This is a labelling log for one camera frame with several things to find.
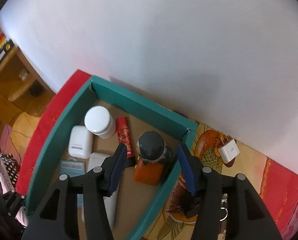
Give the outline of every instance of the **white jar lid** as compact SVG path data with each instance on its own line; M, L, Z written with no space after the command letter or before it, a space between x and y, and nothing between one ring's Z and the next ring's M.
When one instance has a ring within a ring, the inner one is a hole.
M94 106L85 115L85 126L94 134L104 133L110 125L111 115L103 106Z

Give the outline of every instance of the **pink cloth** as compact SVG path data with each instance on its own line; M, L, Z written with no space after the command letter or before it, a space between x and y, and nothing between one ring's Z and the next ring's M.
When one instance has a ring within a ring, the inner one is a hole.
M6 166L3 163L2 158L0 158L0 184L2 188L2 194L5 194L12 189L15 189L10 178L8 172L6 170ZM25 215L25 210L21 207L16 215L16 219L25 227L28 225L28 219Z
M298 231L298 205L296 207L295 213L293 214L289 225L286 230L282 233L283 240L290 240L294 234Z
M17 164L21 165L20 155L10 138L11 133L12 127L9 125L5 125L0 138L0 149L3 154L12 154L13 158L17 161Z

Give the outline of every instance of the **blue card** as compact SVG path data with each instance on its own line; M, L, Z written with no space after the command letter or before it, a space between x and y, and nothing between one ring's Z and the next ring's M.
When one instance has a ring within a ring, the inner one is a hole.
M60 174L68 174L70 177L80 176L85 174L84 162L72 162L60 160ZM77 208L83 207L83 196L78 194Z

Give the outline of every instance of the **white jar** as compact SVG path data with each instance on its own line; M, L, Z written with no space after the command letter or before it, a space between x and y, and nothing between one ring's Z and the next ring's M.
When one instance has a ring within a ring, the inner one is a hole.
M108 109L103 106L94 106L85 115L85 126L95 135L107 139L116 133L116 122Z

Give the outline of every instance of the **red cloth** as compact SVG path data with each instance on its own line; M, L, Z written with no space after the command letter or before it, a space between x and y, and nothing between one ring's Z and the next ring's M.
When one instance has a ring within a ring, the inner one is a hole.
M267 159L260 196L280 233L289 224L298 204L298 175Z
M22 160L16 183L16 191L18 193L22 195L27 194L34 166L51 129L73 96L90 77L90 74L77 70L50 101L30 139Z

